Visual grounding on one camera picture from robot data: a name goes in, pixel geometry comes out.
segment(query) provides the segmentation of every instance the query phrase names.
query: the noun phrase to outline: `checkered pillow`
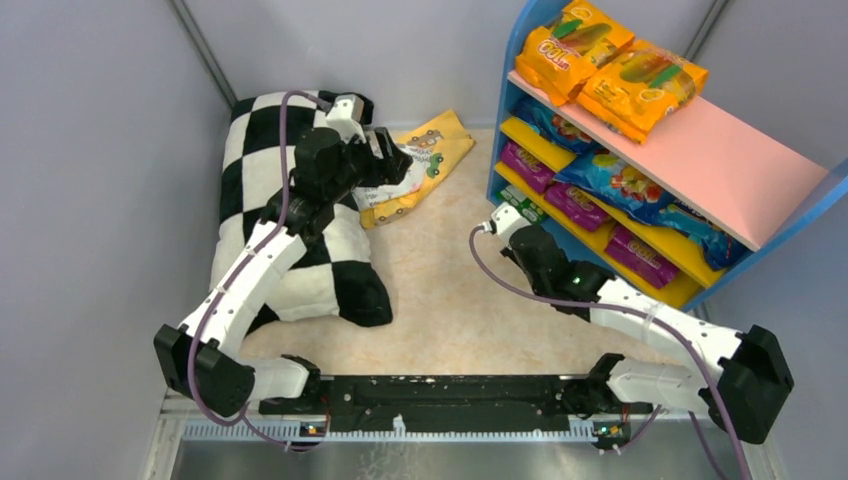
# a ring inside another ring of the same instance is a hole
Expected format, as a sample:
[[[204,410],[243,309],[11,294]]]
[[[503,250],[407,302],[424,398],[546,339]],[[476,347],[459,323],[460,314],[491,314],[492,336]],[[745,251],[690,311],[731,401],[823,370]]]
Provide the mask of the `checkered pillow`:
[[[333,101],[331,92],[310,92]],[[242,100],[233,107],[224,151],[218,247],[212,264],[215,286],[244,248],[259,214],[282,188],[280,175],[280,105],[283,93]],[[367,101],[364,115],[370,117]],[[295,166],[294,143],[312,127],[326,126],[324,112],[313,102],[292,97],[286,112],[289,171]],[[351,196],[335,205],[335,219],[306,255],[268,296],[248,333],[273,320],[293,321],[338,315],[365,327],[392,321],[389,295],[371,268],[368,238]]]

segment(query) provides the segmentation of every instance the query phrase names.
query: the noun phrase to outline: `pink shelf board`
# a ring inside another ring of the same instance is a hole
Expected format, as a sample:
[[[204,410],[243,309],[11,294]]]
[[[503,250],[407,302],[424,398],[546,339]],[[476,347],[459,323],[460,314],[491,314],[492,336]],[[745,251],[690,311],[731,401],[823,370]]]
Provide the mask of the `pink shelf board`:
[[[554,107],[515,71],[508,79],[752,250],[765,245],[827,174],[700,97],[669,115],[639,145],[576,104]]]

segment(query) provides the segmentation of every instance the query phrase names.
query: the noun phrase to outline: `snack bag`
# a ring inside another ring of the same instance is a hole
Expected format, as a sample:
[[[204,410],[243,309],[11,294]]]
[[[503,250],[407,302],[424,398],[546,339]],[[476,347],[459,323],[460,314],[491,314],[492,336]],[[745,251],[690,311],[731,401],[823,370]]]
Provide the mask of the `snack bag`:
[[[633,32],[591,3],[576,0],[553,23],[530,32],[515,58],[515,70],[547,93],[551,103],[562,105],[573,101],[583,83],[632,41]]]
[[[401,136],[396,142],[412,156],[413,166],[400,186],[354,189],[364,228],[384,225],[409,213],[447,178],[474,146],[474,139],[453,110]]]
[[[554,178],[553,170],[512,141],[501,151],[501,161],[515,170],[536,193],[543,193]]]
[[[674,199],[644,173],[605,148],[577,157],[554,180],[574,184],[646,225],[652,225],[657,212]]]
[[[568,120],[530,97],[519,100],[510,113],[529,125],[540,137],[577,155],[598,145]]]
[[[660,209],[654,223],[673,228],[700,245],[713,270],[733,265],[748,252],[744,245],[676,198]]]
[[[708,76],[706,69],[640,39],[586,82],[577,103],[644,143],[657,122],[701,93]]]
[[[495,194],[495,196],[498,197],[498,200],[507,202],[515,207],[521,213],[521,216],[533,225],[541,223],[548,218],[548,215],[541,207],[533,203],[533,200],[527,198],[527,195],[524,195],[521,190],[513,185],[507,185],[506,188]]]
[[[567,183],[551,185],[545,192],[545,200],[589,232],[594,232],[610,218],[582,190]]]
[[[679,271],[621,225],[612,229],[612,238],[604,252],[657,288],[668,285]]]

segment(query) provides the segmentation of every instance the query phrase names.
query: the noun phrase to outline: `yellow package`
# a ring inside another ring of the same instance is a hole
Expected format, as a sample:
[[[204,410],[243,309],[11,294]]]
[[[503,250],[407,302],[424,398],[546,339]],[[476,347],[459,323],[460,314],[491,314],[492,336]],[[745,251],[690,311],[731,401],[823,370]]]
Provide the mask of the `yellow package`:
[[[708,76],[705,68],[640,39],[586,82],[577,103],[644,143],[657,122],[701,93]]]
[[[410,169],[420,168],[420,180],[408,194],[370,208],[360,206],[360,223],[365,228],[385,225],[412,211],[447,178],[474,146],[474,139],[460,123],[456,112],[448,110],[399,137],[397,143],[404,150],[410,151],[414,162]]]
[[[515,70],[559,106],[573,101],[586,80],[632,41],[633,32],[577,0],[552,24],[530,32]]]

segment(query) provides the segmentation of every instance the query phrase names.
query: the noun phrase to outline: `gray floor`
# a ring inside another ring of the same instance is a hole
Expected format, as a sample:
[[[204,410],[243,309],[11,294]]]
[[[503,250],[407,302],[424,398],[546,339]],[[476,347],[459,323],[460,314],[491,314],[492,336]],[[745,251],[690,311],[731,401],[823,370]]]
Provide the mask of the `gray floor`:
[[[706,428],[731,479],[736,463],[724,432]],[[261,442],[183,441],[172,480],[535,480],[715,479],[688,421],[658,421],[622,456],[580,444],[333,443],[306,454]]]

